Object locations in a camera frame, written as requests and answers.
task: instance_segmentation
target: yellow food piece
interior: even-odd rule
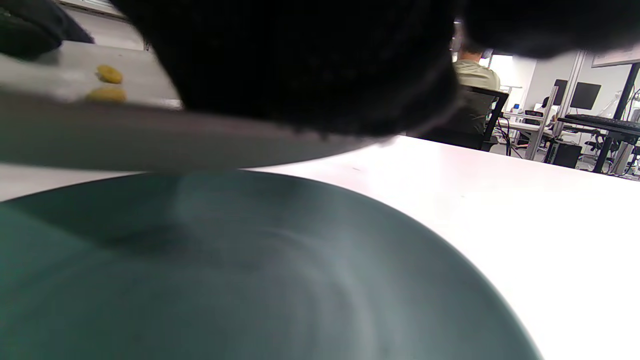
[[[98,78],[100,81],[111,84],[122,83],[122,73],[109,65],[98,66]]]
[[[86,94],[86,99],[89,101],[125,102],[127,93],[117,86],[103,86]]]

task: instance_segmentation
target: keyboard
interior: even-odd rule
[[[619,131],[621,133],[640,135],[640,124],[637,122],[622,121],[610,119],[608,117],[582,114],[567,115],[564,117],[564,119],[560,119],[560,121],[568,122],[570,124],[597,127],[604,130]]]

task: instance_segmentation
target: white table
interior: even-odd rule
[[[351,189],[432,228],[491,280],[546,360],[640,359],[638,183],[405,137],[261,170]],[[0,199],[118,175],[2,165]],[[513,211],[524,197],[562,200],[540,220]]]

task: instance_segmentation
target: whiteboard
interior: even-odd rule
[[[636,44],[624,49],[618,49],[609,51],[607,53],[594,55],[591,67],[628,65],[639,62],[640,44]]]

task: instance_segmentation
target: white desk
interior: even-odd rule
[[[639,359],[640,241],[629,234],[640,184],[405,137],[261,170],[368,195],[441,234],[502,293],[544,359]],[[117,175],[1,165],[0,199]],[[513,211],[525,196],[561,197],[558,219]],[[600,223],[610,199],[623,201]]]

